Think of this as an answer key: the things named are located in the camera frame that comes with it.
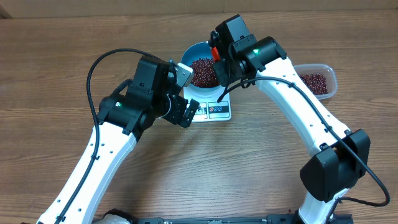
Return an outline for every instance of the digital kitchen scale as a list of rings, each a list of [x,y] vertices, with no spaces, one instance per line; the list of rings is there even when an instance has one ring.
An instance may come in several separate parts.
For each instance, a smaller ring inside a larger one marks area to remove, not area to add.
[[[199,58],[213,58],[210,46],[207,42],[197,43],[191,46],[182,56],[181,63],[190,66],[194,60]],[[224,96],[223,101],[217,103],[217,99],[224,92],[221,85],[213,88],[200,88],[189,84],[183,88],[184,98],[199,102],[199,108],[192,122],[227,121],[231,119],[231,101],[229,93]]]

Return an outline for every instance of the plastic container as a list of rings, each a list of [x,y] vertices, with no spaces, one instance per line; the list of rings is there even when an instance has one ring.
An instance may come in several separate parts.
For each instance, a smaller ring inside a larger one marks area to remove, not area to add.
[[[328,94],[315,95],[318,100],[324,100],[332,97],[337,92],[337,79],[335,71],[329,66],[325,64],[304,64],[304,65],[295,65],[294,69],[296,70],[298,75],[306,75],[306,74],[322,74],[326,78],[326,86],[328,87]]]

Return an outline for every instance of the black cable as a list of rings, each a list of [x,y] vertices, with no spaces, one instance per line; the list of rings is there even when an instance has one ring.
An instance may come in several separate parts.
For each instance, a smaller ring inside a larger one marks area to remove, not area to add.
[[[242,82],[244,82],[244,78],[241,78],[241,87],[242,87],[242,88],[248,88],[248,87],[250,86],[250,84],[251,84],[251,83],[248,83],[246,86],[244,86],[244,85],[242,84]]]
[[[87,176],[88,176],[88,174],[90,173],[91,168],[93,167],[94,161],[96,160],[97,153],[98,153],[98,146],[99,146],[99,144],[100,144],[100,126],[99,126],[99,124],[98,124],[97,115],[96,115],[96,113],[95,113],[95,107],[94,107],[93,99],[91,98],[91,90],[90,90],[91,76],[92,76],[92,74],[93,74],[93,72],[94,72],[95,67],[97,66],[97,64],[98,64],[102,59],[104,59],[105,57],[107,57],[107,56],[109,56],[109,55],[111,55],[111,54],[117,53],[117,52],[135,52],[135,53],[139,53],[139,54],[146,55],[146,56],[149,56],[149,57],[154,57],[154,58],[157,58],[157,59],[160,60],[160,58],[158,58],[158,57],[156,57],[156,56],[153,56],[153,55],[151,55],[151,54],[149,54],[149,53],[147,53],[147,52],[143,52],[143,51],[141,51],[141,50],[136,50],[136,49],[115,49],[115,50],[111,50],[111,51],[106,52],[105,54],[101,55],[101,56],[94,62],[94,64],[91,66],[90,71],[88,72],[88,75],[87,75],[86,90],[87,90],[88,104],[90,105],[91,114],[93,115],[93,119],[94,119],[94,127],[95,127],[95,146],[94,146],[94,152],[93,152],[93,155],[91,156],[91,161],[90,161],[90,163],[88,164],[85,173],[83,174],[83,177],[81,178],[81,180],[80,180],[79,184],[77,185],[75,191],[73,192],[72,196],[69,198],[67,204],[66,204],[65,207],[63,208],[61,214],[57,217],[57,219],[56,219],[56,221],[55,221],[55,224],[59,224],[59,223],[63,220],[63,218],[64,218],[66,212],[68,211],[68,209],[69,209],[69,207],[70,207],[70,205],[72,204],[73,200],[75,199],[75,197],[77,196],[78,192],[80,191],[81,186],[83,186],[85,180],[87,179]],[[114,92],[115,92],[115,91],[118,91],[118,90],[119,90],[119,87],[120,87],[121,85],[125,84],[126,81],[127,81],[127,80],[125,80],[122,84],[120,84],[120,85],[114,90]]]
[[[330,132],[330,134],[335,137],[335,139],[355,158],[355,160],[357,162],[359,162],[361,164],[361,166],[364,167],[364,169],[366,170],[366,172],[369,173],[369,175],[374,179],[374,181],[376,181],[376,183],[379,185],[379,187],[381,188],[381,190],[383,191],[384,195],[386,196],[386,200],[384,202],[381,203],[375,203],[375,202],[368,202],[365,200],[360,200],[360,199],[356,199],[356,198],[351,198],[351,197],[341,197],[336,199],[336,201],[333,204],[332,209],[329,211],[329,214],[326,216],[326,222],[328,223],[330,220],[331,215],[333,214],[334,210],[337,207],[337,204],[343,200],[348,200],[348,201],[352,201],[352,202],[357,202],[357,203],[361,203],[364,205],[369,205],[369,206],[373,206],[373,207],[383,207],[386,206],[390,203],[390,194],[386,188],[386,186],[381,182],[381,180],[379,179],[379,177],[362,161],[361,158],[358,157],[358,155],[339,137],[339,135],[337,135],[334,130],[332,129],[332,127],[326,122],[326,120],[323,118],[323,116],[321,115],[321,113],[318,111],[317,107],[312,103],[312,101],[310,100],[310,98],[304,93],[303,90],[301,90],[294,82],[289,82],[287,80],[284,80],[282,78],[275,78],[275,77],[257,77],[257,78],[253,78],[250,80],[246,80],[243,81],[241,83],[238,83],[234,86],[232,86],[231,88],[229,88],[227,91],[225,91],[220,98],[224,97],[227,93],[231,92],[232,90],[236,89],[237,87],[246,84],[246,83],[251,83],[251,82],[255,82],[255,81],[259,81],[259,80],[273,80],[273,81],[277,81],[277,82],[281,82],[281,83],[285,83],[287,84],[290,88],[293,88],[295,90],[297,90],[305,99],[305,101],[307,101],[307,103],[311,106],[312,110],[314,110],[315,114],[317,114],[317,116],[319,117],[319,119],[321,120],[322,124],[325,125],[326,129]]]
[[[232,50],[231,50],[231,47],[232,47],[232,43],[230,43],[228,45],[228,55],[229,55],[228,60],[227,60],[227,63],[228,63],[228,81],[227,81],[227,83],[225,85],[224,93],[228,90],[229,82],[231,81],[231,66],[232,66],[232,63],[231,63],[231,61],[232,61]],[[223,97],[221,97],[221,96],[217,99],[217,102],[221,102],[221,100],[223,100],[224,96]]]

